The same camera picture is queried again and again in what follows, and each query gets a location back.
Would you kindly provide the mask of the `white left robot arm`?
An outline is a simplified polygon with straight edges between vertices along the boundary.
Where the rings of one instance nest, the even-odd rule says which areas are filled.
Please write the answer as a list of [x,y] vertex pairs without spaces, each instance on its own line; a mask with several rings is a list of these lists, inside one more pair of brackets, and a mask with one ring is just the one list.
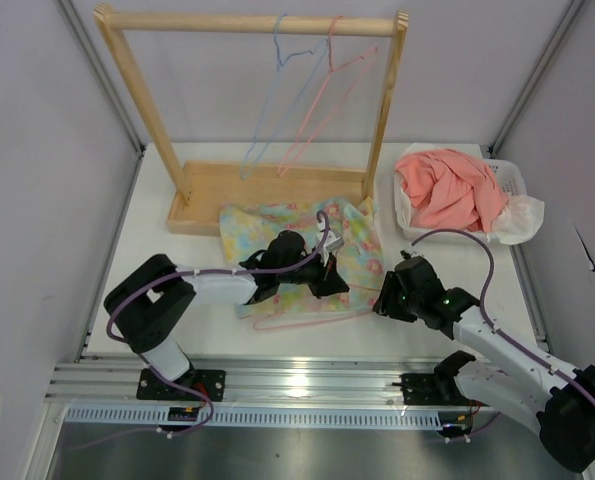
[[316,298],[349,291],[336,270],[342,237],[330,230],[317,238],[317,246],[307,252],[299,233],[284,230],[234,270],[183,272],[167,255],[154,255],[106,296],[110,326],[160,374],[159,388],[169,398],[184,399],[194,387],[193,367],[171,332],[190,305],[256,305],[274,297],[283,284],[305,285]]

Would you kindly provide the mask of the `floral pastel skirt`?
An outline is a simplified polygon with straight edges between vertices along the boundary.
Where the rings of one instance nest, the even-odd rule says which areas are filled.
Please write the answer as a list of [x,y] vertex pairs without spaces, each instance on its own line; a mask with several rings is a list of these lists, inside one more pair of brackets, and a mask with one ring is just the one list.
[[246,260],[266,248],[283,230],[303,236],[307,249],[318,244],[316,213],[327,213],[331,228],[343,239],[336,254],[337,271],[349,285],[347,293],[317,299],[307,286],[282,285],[271,299],[253,306],[238,306],[240,318],[273,314],[362,311],[376,301],[384,277],[384,258],[374,224],[370,199],[354,206],[334,197],[315,203],[228,205],[220,213],[220,234],[229,264]]

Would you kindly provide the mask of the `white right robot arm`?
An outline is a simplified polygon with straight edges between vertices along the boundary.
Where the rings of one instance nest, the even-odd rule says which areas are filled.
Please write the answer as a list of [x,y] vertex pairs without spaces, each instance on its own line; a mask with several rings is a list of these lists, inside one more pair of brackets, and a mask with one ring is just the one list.
[[575,473],[595,461],[595,366],[558,359],[503,329],[467,291],[446,289],[431,264],[407,257],[385,275],[373,307],[462,344],[438,363],[426,399],[473,400],[533,432],[561,466]]

